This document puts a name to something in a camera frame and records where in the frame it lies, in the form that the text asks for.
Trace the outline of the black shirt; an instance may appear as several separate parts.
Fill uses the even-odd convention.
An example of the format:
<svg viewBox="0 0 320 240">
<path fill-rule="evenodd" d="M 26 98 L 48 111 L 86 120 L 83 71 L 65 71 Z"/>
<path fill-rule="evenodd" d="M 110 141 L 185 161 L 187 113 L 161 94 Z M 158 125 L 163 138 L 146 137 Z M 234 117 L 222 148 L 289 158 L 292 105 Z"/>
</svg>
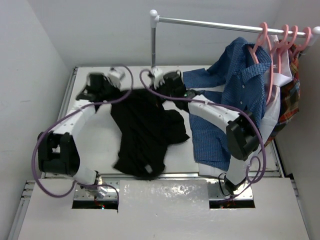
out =
<svg viewBox="0 0 320 240">
<path fill-rule="evenodd" d="M 146 89 L 133 90 L 128 98 L 112 105 L 110 114 L 121 131 L 113 168 L 138 179 L 158 177 L 165 170 L 168 147 L 190 138 L 182 115 L 165 110 Z"/>
</svg>

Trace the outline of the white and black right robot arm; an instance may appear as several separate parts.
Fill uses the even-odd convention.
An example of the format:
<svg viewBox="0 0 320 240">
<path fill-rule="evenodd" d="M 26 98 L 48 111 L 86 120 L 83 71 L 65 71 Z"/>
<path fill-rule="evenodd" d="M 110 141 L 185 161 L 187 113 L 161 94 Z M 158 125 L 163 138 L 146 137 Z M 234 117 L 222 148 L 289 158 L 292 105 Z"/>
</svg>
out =
<svg viewBox="0 0 320 240">
<path fill-rule="evenodd" d="M 186 90 L 177 71 L 174 72 L 174 79 L 170 78 L 170 72 L 164 75 L 163 72 L 156 71 L 151 71 L 154 76 L 150 85 L 156 96 L 173 102 L 178 109 L 217 127 L 221 136 L 226 139 L 230 157 L 221 190 L 227 190 L 228 196 L 235 198 L 234 192 L 244 182 L 257 182 L 257 176 L 249 179 L 248 174 L 251 162 L 256 158 L 256 150 L 263 146 L 263 141 L 252 113 L 212 102 L 194 89 Z"/>
</svg>

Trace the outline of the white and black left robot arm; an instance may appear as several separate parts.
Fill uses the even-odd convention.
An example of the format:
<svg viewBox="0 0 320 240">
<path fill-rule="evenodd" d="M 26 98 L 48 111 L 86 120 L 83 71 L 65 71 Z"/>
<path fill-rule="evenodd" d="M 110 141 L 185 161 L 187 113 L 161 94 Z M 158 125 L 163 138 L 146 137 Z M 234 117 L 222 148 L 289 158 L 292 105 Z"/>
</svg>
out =
<svg viewBox="0 0 320 240">
<path fill-rule="evenodd" d="M 101 102 L 118 99 L 117 93 L 124 77 L 125 73 L 114 67 L 107 74 L 87 74 L 85 85 L 76 95 L 66 119 L 48 133 L 40 135 L 42 140 L 37 156 L 41 172 L 66 176 L 95 198 L 103 198 L 107 194 L 101 174 L 81 163 L 76 138 L 89 119 L 97 113 Z"/>
</svg>

